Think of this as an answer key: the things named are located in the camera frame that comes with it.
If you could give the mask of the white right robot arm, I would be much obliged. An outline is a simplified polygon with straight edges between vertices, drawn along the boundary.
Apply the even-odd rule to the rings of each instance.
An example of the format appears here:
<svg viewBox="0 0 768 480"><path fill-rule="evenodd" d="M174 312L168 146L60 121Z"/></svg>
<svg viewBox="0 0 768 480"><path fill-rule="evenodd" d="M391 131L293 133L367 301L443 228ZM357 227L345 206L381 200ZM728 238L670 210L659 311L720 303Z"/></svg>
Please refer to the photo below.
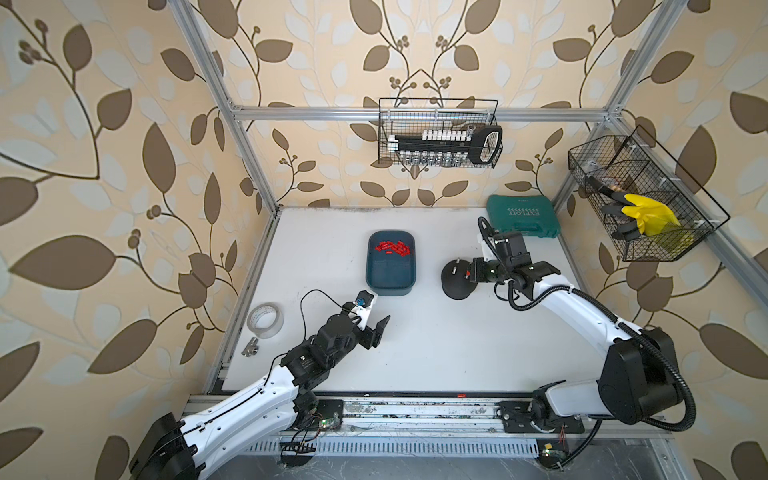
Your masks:
<svg viewBox="0 0 768 480"><path fill-rule="evenodd" d="M538 429L575 416L645 423L669 432L693 427L696 401L668 334L621 318L549 262L532 261L521 233L502 233L485 217L477 225L483 254L462 270L461 278L472 285L506 287L502 299L516 312L546 308L603 358L596 379L561 380L535 391L531 410Z"/></svg>

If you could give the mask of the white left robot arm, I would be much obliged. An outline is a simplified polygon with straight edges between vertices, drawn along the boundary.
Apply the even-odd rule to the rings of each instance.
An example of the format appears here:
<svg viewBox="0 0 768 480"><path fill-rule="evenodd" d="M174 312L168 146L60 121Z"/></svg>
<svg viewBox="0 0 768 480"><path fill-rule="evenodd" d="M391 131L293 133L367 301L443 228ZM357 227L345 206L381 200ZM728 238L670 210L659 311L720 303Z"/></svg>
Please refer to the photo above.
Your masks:
<svg viewBox="0 0 768 480"><path fill-rule="evenodd" d="M196 414L157 419L129 462L132 479L207 479L264 438L312 419L314 389L350 352L375 348L390 320L368 325L378 296L366 290L250 386Z"/></svg>

